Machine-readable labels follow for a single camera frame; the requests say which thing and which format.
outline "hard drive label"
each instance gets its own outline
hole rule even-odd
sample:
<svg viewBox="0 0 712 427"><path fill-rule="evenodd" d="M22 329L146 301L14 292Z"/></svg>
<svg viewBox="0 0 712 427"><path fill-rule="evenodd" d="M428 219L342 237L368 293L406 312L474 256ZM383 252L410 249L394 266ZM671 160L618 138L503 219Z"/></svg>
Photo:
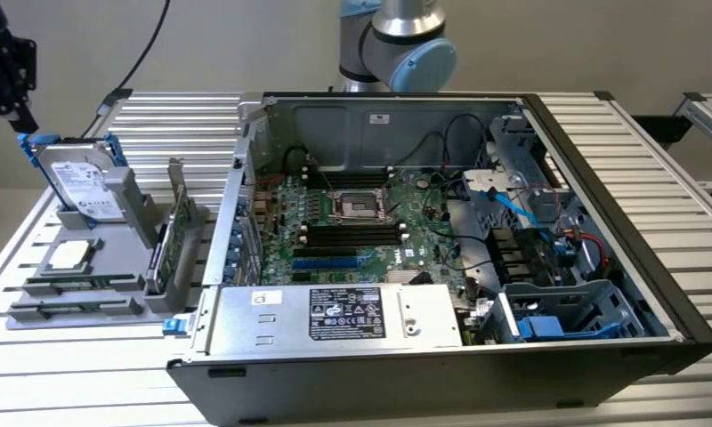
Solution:
<svg viewBox="0 0 712 427"><path fill-rule="evenodd" d="M59 162L51 167L60 186L83 214L96 220L124 218L114 193L103 184L103 172L96 165Z"/></svg>
<svg viewBox="0 0 712 427"><path fill-rule="evenodd" d="M311 289L308 305L312 340L384 338L379 287Z"/></svg>

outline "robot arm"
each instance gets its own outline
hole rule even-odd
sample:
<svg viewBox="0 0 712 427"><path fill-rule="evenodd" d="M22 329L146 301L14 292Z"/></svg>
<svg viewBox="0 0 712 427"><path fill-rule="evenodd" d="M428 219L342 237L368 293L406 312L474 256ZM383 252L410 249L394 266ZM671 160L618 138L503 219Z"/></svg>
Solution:
<svg viewBox="0 0 712 427"><path fill-rule="evenodd" d="M39 126L28 109L28 91L38 87L38 44L15 37L0 7L0 116L19 133L34 133Z"/></svg>
<svg viewBox="0 0 712 427"><path fill-rule="evenodd" d="M438 92L457 67L436 0L340 1L340 74L346 92Z"/></svg>

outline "blue pcie slot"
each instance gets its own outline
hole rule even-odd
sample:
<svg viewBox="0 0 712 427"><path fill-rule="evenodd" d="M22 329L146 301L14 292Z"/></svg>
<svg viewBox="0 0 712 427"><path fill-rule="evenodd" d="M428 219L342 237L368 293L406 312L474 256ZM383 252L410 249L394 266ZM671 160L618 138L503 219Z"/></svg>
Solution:
<svg viewBox="0 0 712 427"><path fill-rule="evenodd" d="M294 270L359 269L359 258L334 260L294 260Z"/></svg>

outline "power supply label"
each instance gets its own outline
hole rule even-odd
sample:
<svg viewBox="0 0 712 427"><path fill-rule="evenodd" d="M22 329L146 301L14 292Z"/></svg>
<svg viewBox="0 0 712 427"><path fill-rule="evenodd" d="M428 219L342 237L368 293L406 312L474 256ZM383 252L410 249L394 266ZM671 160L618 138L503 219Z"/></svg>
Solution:
<svg viewBox="0 0 712 427"><path fill-rule="evenodd" d="M310 290L308 336L315 341L384 338L379 287Z"/></svg>

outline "cpu socket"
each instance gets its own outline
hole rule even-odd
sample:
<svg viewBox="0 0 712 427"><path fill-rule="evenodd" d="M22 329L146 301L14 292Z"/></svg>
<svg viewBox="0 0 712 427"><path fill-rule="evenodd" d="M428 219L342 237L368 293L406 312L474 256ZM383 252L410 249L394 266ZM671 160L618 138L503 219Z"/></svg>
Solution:
<svg viewBox="0 0 712 427"><path fill-rule="evenodd" d="M332 199L331 218L340 220L384 221L383 191L350 190L330 193Z"/></svg>

